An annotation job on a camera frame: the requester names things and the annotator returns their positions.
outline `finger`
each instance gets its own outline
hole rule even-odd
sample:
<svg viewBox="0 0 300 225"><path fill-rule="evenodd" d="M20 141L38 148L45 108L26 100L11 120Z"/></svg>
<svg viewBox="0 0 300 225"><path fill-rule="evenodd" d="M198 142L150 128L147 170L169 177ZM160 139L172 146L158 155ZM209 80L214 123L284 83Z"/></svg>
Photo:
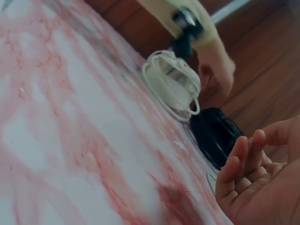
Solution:
<svg viewBox="0 0 300 225"><path fill-rule="evenodd" d="M254 171L249 173L246 178L251 181L251 183L254 183L256 180L261 178L267 173L266 169L263 166L257 167Z"/></svg>
<svg viewBox="0 0 300 225"><path fill-rule="evenodd" d="M270 177L271 175L266 173L264 176L252 183L245 191L243 191L233 202L231 213L233 215L237 215L240 209L248 204L253 196L269 182Z"/></svg>
<svg viewBox="0 0 300 225"><path fill-rule="evenodd" d="M245 173L245 162L246 162L246 158L247 158L248 148L249 148L249 144L248 144L247 137L240 136L236 140L235 145L234 145L231 153L229 154L229 157L230 156L236 156L236 157L239 158L240 171L239 171L238 180L240 178L242 178L244 176L244 173Z"/></svg>
<svg viewBox="0 0 300 225"><path fill-rule="evenodd" d="M249 140L249 150L245 165L245 174L259 167L262 163L263 147L266 144L266 135L262 130L256 130Z"/></svg>
<svg viewBox="0 0 300 225"><path fill-rule="evenodd" d="M292 122L293 119L284 120L268 125L262 129L266 134L266 144L270 146L287 144Z"/></svg>
<svg viewBox="0 0 300 225"><path fill-rule="evenodd" d="M300 158L300 116L271 124L263 131L267 145L288 145L288 163Z"/></svg>
<svg viewBox="0 0 300 225"><path fill-rule="evenodd" d="M223 66L217 67L216 71L214 71L214 74L220 84L223 94L227 96L229 95L233 87L234 71L235 71L235 64L232 60L226 60L225 62L223 62Z"/></svg>
<svg viewBox="0 0 300 225"><path fill-rule="evenodd" d="M200 81L201 81L201 90L205 90L210 81L210 77L206 75L200 75Z"/></svg>
<svg viewBox="0 0 300 225"><path fill-rule="evenodd" d="M264 153L264 151L262 151L262 166L266 167L270 163L272 163L272 160L270 160L270 158L267 157L266 153Z"/></svg>
<svg viewBox="0 0 300 225"><path fill-rule="evenodd" d="M233 74L223 74L221 78L218 78L218 81L223 94L228 96L234 83Z"/></svg>
<svg viewBox="0 0 300 225"><path fill-rule="evenodd" d="M265 169L271 174L272 178L274 178L286 165L287 163L270 163L265 167Z"/></svg>
<svg viewBox="0 0 300 225"><path fill-rule="evenodd" d="M234 191L234 181L240 170L240 160L237 156L229 157L221 169L216 181L216 200L223 210L228 210L237 193Z"/></svg>
<svg viewBox="0 0 300 225"><path fill-rule="evenodd" d="M246 190L250 185L251 181L243 177L239 182L235 183L234 190L240 195L244 190Z"/></svg>
<svg viewBox="0 0 300 225"><path fill-rule="evenodd" d="M199 65L198 70L201 80L201 89L205 90L208 87L211 77L213 76L212 69L207 65Z"/></svg>

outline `black cable coil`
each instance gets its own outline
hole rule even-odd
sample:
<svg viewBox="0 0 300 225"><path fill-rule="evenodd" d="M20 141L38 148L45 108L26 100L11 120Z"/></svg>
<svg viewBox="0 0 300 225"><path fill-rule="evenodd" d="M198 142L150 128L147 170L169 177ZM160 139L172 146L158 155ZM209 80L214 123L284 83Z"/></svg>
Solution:
<svg viewBox="0 0 300 225"><path fill-rule="evenodd" d="M218 170L226 164L237 138L244 135L218 108L204 109L192 116L190 127L200 151Z"/></svg>

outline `white marble tabletop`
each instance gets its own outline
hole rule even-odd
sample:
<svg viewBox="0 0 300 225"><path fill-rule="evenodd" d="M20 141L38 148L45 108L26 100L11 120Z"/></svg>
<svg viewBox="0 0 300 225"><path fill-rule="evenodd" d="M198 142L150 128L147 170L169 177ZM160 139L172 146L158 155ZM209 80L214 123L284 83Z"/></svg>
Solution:
<svg viewBox="0 0 300 225"><path fill-rule="evenodd" d="M213 173L81 0L0 0L0 224L228 224Z"/></svg>

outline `palm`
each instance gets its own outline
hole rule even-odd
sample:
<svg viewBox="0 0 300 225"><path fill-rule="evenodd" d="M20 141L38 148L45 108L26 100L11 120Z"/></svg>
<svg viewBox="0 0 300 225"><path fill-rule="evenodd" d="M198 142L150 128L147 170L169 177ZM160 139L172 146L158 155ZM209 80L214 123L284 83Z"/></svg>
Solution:
<svg viewBox="0 0 300 225"><path fill-rule="evenodd" d="M217 201L237 225L278 224L282 218L291 217L291 214L281 215L280 212L285 211L281 209L287 205L285 202L294 201L299 192L299 188L290 189L287 185L291 182L290 176L299 169L287 163L273 163L263 152L265 144L266 137L261 130L249 141L246 137L239 138L226 168L218 175ZM222 187L218 188L218 183L222 182Z"/></svg>

